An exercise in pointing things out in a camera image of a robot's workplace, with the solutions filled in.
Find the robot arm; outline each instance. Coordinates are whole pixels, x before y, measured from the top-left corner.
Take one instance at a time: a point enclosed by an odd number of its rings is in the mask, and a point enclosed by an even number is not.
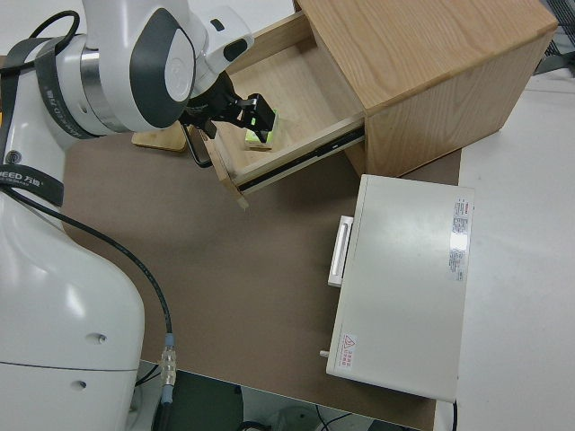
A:
[[[270,107],[259,97],[252,109],[222,75],[253,44],[232,9],[196,15],[174,0],[84,0],[84,9],[87,37],[75,38],[61,63],[69,69],[62,74],[76,78],[75,87],[63,80],[66,105],[87,132],[147,131],[182,118],[213,137],[216,119],[252,128],[265,140]]]
[[[78,139],[179,119],[209,135],[212,120],[229,121],[265,140],[273,111],[259,94],[240,99],[224,72],[253,44],[231,9],[196,15],[186,0],[84,0],[84,9],[87,35],[25,40],[6,59],[0,187],[24,189],[56,214],[66,150]],[[31,207],[0,193],[0,417],[11,429],[123,430],[141,299],[118,268]],[[166,339],[164,382],[173,386]]]

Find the open drawer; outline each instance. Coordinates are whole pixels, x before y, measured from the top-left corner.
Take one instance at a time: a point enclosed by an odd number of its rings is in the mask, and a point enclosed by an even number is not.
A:
[[[249,149],[245,129],[217,123],[206,147],[219,179],[236,197],[259,189],[364,139],[361,104],[303,13],[257,33],[228,70],[242,97],[259,92],[279,115],[270,150]]]

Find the white table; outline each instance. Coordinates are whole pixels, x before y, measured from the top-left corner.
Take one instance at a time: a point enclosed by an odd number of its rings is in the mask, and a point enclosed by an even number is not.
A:
[[[497,134],[464,149],[476,190],[459,430],[575,424],[575,79],[533,77]],[[450,430],[439,403],[435,429]]]

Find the sticker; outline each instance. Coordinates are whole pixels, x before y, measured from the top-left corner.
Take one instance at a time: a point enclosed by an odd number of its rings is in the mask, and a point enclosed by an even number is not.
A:
[[[358,337],[351,334],[341,334],[340,360],[338,367],[350,370],[353,366],[353,352],[358,344]]]
[[[467,249],[469,248],[469,217],[472,203],[459,198],[453,209],[453,223],[449,239],[449,278],[464,281],[467,268]]]

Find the green sponge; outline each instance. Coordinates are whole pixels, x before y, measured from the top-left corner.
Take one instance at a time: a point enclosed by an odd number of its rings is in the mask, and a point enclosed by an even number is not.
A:
[[[273,135],[278,124],[278,112],[276,110],[273,112],[276,114],[276,118],[273,120],[273,127],[271,128],[271,131],[268,132],[268,139],[266,142],[260,142],[260,139],[255,135],[255,133],[248,130],[245,133],[245,144],[248,148],[252,148],[254,150],[270,150],[273,147]]]

